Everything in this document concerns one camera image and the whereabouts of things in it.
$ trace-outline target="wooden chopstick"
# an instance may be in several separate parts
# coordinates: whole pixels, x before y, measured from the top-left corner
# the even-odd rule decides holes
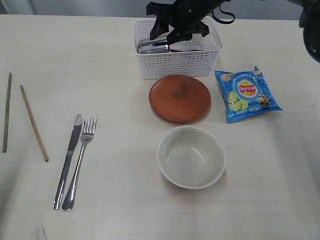
[[[40,137],[40,134],[39,134],[39,131],[38,131],[34,116],[32,115],[31,108],[29,106],[29,102],[28,102],[28,99],[27,99],[27,96],[26,96],[26,93],[25,93],[25,90],[24,90],[24,86],[20,85],[20,89],[21,89],[21,93],[22,93],[22,96],[23,96],[23,100],[24,100],[24,103],[25,103],[26,110],[28,111],[28,114],[29,114],[29,117],[30,117],[30,121],[31,121],[31,124],[32,124],[32,127],[33,127],[33,131],[34,131],[35,137],[36,137],[36,139],[38,141],[38,144],[39,144],[39,147],[41,149],[43,158],[44,158],[44,160],[46,162],[48,162],[49,158],[48,158],[45,146],[42,143],[42,140],[41,140],[41,137]]]
[[[11,95],[11,80],[12,73],[9,72],[8,87],[6,89],[6,101],[5,101],[5,116],[4,116],[4,132],[3,132],[3,144],[2,152],[7,152],[8,146],[8,130],[9,130],[9,111],[10,111],[10,95]]]

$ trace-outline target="terracotta plate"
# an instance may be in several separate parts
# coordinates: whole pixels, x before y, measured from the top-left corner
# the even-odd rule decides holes
[[[207,113],[211,96],[199,80],[186,75],[169,75],[152,86],[149,102],[152,109],[164,119],[188,123]]]

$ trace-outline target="cartoon character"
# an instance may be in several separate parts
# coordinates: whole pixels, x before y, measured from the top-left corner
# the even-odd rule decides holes
[[[260,107],[267,109],[272,101],[267,95],[260,93],[259,95]]]

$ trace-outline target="lay's logo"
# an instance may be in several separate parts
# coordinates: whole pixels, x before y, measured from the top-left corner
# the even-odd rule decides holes
[[[249,81],[241,81],[239,84],[239,90],[246,96],[253,96],[257,93],[257,88]]]

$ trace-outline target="lime graphic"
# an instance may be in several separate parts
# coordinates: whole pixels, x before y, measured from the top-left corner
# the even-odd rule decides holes
[[[241,108],[241,103],[239,101],[236,101],[234,103],[229,103],[229,108],[233,111],[239,111]]]
[[[234,91],[229,92],[227,100],[230,104],[235,103],[238,100],[238,94]]]
[[[246,100],[241,99],[239,102],[241,103],[241,110],[246,110],[249,107],[249,104]]]

